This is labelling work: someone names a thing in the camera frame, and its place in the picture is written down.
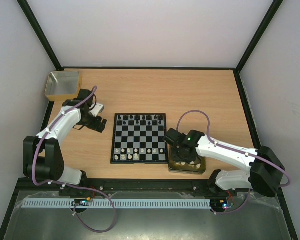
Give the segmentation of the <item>black and white chessboard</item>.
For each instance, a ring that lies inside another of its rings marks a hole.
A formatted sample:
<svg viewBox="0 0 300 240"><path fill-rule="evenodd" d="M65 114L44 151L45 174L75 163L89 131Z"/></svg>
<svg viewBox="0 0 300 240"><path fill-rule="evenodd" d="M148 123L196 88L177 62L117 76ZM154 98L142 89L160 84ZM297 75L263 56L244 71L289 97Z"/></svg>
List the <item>black and white chessboard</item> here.
<svg viewBox="0 0 300 240"><path fill-rule="evenodd" d="M111 164L167 164L165 113L116 113Z"/></svg>

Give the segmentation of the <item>gold metal tin tray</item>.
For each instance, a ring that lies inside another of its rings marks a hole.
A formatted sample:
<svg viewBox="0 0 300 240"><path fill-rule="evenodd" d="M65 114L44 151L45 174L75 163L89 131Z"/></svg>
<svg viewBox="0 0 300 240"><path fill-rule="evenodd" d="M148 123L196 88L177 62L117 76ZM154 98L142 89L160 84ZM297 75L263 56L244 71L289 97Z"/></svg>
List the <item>gold metal tin tray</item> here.
<svg viewBox="0 0 300 240"><path fill-rule="evenodd" d="M197 153L192 153L187 159L190 162L184 161L178 155L175 148L169 147L168 154L168 170L174 173L202 175L206 172L206 158L198 156Z"/></svg>

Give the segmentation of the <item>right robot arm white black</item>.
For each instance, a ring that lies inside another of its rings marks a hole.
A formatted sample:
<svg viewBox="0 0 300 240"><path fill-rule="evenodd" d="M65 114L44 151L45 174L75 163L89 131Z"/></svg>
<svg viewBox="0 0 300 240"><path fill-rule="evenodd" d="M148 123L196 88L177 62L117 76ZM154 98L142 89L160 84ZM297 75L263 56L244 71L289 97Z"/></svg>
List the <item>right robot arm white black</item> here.
<svg viewBox="0 0 300 240"><path fill-rule="evenodd" d="M281 187L285 168L269 147L244 148L218 141L200 131L184 134L173 128L167 131L164 141L176 153L174 161L190 163L197 157L212 158L237 168L213 172L208 191L214 196L230 189L252 189L273 198Z"/></svg>

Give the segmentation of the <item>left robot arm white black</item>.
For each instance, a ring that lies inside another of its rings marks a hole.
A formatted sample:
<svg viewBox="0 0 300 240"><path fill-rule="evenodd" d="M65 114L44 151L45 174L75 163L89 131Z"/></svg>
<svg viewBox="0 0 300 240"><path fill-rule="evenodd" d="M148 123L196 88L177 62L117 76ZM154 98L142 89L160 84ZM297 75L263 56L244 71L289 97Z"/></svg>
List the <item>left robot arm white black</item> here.
<svg viewBox="0 0 300 240"><path fill-rule="evenodd" d="M99 114L104 105L97 102L97 86L81 89L74 99L67 99L56 118L35 136L23 141L23 174L34 185L60 184L79 186L86 179L83 170L66 166L61 144L78 127L102 133L107 120Z"/></svg>

